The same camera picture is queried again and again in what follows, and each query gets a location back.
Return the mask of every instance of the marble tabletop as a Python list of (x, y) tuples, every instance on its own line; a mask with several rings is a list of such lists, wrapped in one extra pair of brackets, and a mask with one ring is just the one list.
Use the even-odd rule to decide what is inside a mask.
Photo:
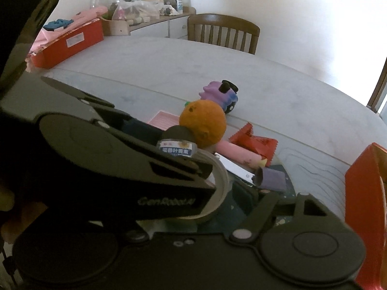
[(296, 192), (320, 199), (340, 218), (344, 175), (372, 142), (387, 146), (387, 127), (335, 88), (284, 65), (214, 45), (168, 38), (106, 37), (45, 73), (111, 101), (142, 121), (159, 110), (179, 114), (210, 81), (230, 80), (239, 102), (225, 137), (247, 121), (276, 138), (276, 155)]

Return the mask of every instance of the orange-red box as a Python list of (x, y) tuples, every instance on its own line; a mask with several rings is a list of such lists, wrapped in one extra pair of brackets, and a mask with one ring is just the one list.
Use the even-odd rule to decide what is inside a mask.
[(387, 287), (386, 184), (387, 150), (372, 143), (345, 174), (345, 222), (366, 246), (356, 278), (364, 290)]
[(61, 36), (30, 59), (36, 67), (50, 69), (102, 40), (102, 23), (98, 19)]

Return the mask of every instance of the pink cloth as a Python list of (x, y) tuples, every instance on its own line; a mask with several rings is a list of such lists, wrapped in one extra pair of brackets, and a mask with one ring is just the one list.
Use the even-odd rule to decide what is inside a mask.
[(71, 23), (67, 28), (56, 30), (54, 32), (49, 32), (42, 28), (40, 32), (38, 33), (35, 42), (33, 43), (31, 50), (35, 52), (37, 49), (39, 49), (42, 45), (45, 45), (48, 42), (51, 42), (60, 36), (77, 29), (78, 27), (84, 25), (85, 23), (92, 21), (95, 18), (98, 18), (105, 14), (108, 11), (108, 8), (106, 6), (98, 6), (94, 7), (92, 9), (88, 9), (82, 12), (79, 12), (78, 14), (74, 15), (71, 19), (74, 20), (73, 23)]

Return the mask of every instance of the blue cloth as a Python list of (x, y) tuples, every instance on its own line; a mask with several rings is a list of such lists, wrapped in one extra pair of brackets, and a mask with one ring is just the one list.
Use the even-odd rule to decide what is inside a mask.
[(63, 20), (63, 19), (59, 18), (56, 21), (47, 23), (46, 25), (43, 26), (43, 28), (45, 30), (53, 32), (55, 29), (57, 29), (59, 27), (67, 28), (67, 26), (69, 26), (73, 22), (74, 22), (74, 20)]

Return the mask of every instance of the white label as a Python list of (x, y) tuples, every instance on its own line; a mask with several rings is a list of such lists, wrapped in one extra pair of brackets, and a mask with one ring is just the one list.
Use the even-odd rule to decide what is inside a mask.
[(67, 42), (67, 48), (70, 48), (72, 47), (73, 45), (76, 45), (77, 43), (80, 43), (82, 42), (83, 40), (85, 40), (85, 36), (83, 35), (83, 33), (80, 33), (78, 35), (75, 35), (74, 37), (71, 37), (69, 39), (66, 40)]

